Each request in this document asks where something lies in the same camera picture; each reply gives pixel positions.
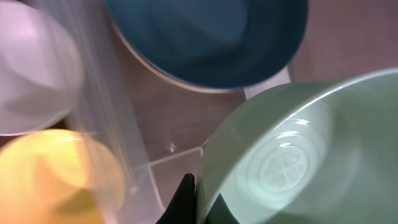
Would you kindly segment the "mint green small bowl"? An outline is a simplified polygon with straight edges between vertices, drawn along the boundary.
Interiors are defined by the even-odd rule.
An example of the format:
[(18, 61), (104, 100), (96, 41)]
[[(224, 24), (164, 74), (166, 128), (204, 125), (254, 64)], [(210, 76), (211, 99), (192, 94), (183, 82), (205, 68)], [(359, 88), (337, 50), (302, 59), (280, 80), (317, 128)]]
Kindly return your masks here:
[(205, 146), (197, 223), (219, 194), (239, 223), (396, 223), (397, 69), (247, 100)]

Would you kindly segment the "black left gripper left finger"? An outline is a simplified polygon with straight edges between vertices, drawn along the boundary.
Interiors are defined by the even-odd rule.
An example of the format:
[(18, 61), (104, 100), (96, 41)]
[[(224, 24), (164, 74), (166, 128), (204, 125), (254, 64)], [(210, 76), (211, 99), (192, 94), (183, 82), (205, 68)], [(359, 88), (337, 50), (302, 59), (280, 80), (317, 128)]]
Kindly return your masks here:
[(196, 219), (195, 176), (183, 176), (168, 207), (156, 224), (194, 224)]

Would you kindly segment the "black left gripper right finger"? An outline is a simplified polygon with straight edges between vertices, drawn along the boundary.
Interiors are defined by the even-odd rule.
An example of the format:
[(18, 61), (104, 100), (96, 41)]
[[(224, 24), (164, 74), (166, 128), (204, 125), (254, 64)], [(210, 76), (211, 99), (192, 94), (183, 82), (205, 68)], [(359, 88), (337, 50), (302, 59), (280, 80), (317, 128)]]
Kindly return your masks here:
[(239, 224), (230, 212), (224, 198), (219, 194), (212, 205), (205, 224)]

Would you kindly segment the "yellow small bowl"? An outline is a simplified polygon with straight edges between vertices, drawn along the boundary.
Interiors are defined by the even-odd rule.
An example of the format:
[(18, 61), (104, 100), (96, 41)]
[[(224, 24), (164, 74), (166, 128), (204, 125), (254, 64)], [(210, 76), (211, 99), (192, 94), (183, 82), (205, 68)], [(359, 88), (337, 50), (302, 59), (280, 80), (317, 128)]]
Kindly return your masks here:
[(48, 129), (1, 147), (1, 223), (105, 223), (122, 207), (126, 181), (103, 143)]

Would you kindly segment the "blue bowl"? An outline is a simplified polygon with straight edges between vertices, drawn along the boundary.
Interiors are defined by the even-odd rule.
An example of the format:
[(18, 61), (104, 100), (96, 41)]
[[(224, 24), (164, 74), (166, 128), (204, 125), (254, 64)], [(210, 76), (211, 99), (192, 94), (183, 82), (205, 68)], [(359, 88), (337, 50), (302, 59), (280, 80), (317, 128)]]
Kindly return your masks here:
[(157, 68), (208, 88), (266, 81), (294, 57), (308, 0), (107, 0), (127, 41)]

